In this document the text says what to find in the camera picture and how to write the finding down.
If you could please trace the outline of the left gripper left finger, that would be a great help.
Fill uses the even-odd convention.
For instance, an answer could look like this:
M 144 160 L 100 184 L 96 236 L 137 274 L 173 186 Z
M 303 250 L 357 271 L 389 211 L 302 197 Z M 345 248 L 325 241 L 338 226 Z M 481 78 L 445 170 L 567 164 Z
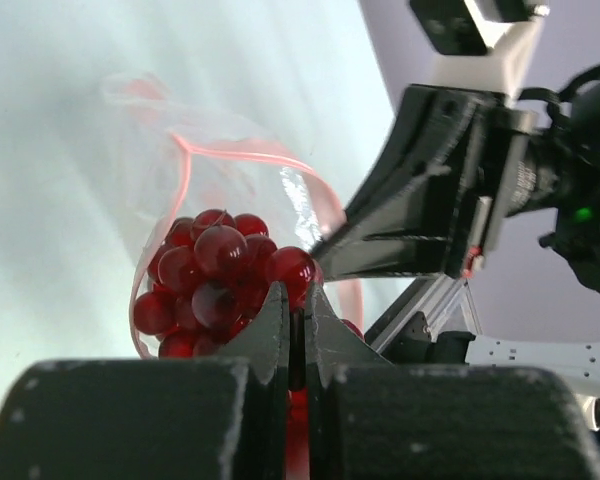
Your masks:
M 290 311 L 192 359 L 48 360 L 0 410 L 0 479 L 281 479 Z

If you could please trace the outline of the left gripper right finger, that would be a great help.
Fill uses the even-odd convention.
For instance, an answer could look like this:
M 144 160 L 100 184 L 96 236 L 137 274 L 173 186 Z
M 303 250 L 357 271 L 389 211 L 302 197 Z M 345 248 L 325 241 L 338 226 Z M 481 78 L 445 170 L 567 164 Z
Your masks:
M 600 449 L 549 371 L 394 365 L 318 285 L 304 339 L 314 479 L 600 479 Z

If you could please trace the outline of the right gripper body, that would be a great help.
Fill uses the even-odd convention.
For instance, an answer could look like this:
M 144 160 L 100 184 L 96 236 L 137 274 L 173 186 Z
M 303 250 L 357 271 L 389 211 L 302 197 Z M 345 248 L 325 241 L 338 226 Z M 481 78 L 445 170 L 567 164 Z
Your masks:
M 467 177 L 444 274 L 468 278 L 483 268 L 507 218 L 555 207 L 565 196 L 565 168 L 539 114 L 497 107 L 486 120 L 478 163 Z

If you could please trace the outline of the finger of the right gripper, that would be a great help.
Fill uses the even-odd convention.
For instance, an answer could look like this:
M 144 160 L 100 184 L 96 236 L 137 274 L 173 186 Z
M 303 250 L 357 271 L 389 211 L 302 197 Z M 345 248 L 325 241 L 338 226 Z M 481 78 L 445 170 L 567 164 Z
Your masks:
M 461 277 L 479 146 L 479 93 L 408 87 L 345 222 L 312 249 L 325 279 Z

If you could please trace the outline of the red grape bunch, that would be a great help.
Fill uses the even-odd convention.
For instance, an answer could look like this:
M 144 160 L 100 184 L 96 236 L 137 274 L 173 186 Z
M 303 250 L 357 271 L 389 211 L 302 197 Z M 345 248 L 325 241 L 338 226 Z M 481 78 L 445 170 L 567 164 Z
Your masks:
M 188 351 L 192 358 L 215 354 L 259 315 L 269 290 L 282 284 L 290 311 L 285 475 L 309 473 L 309 417 L 305 371 L 304 312 L 317 265 L 301 249 L 257 247 L 217 214 L 195 231 L 185 247 L 162 256 L 161 289 L 133 306 L 137 324 L 148 330 L 165 308 L 169 322 L 162 350 Z

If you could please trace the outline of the clear pink-dotted zip bag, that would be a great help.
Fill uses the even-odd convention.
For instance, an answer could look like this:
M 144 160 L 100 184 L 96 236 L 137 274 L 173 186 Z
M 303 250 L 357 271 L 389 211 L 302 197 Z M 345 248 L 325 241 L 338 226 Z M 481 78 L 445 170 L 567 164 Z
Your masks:
M 273 241 L 310 250 L 346 218 L 337 195 L 273 134 L 234 113 L 179 103 L 152 75 L 102 85 L 124 241 L 136 259 L 131 301 L 150 288 L 168 234 L 216 210 L 260 217 Z

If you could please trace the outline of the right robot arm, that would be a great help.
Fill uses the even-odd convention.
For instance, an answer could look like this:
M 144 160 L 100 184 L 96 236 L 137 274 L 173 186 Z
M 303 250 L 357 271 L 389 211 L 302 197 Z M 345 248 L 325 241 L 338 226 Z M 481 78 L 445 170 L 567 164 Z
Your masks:
M 543 103 L 549 125 L 484 88 L 407 87 L 343 224 L 312 250 L 325 276 L 415 277 L 439 292 L 481 268 L 507 218 L 551 209 L 540 247 L 600 293 L 600 64 L 520 99 Z

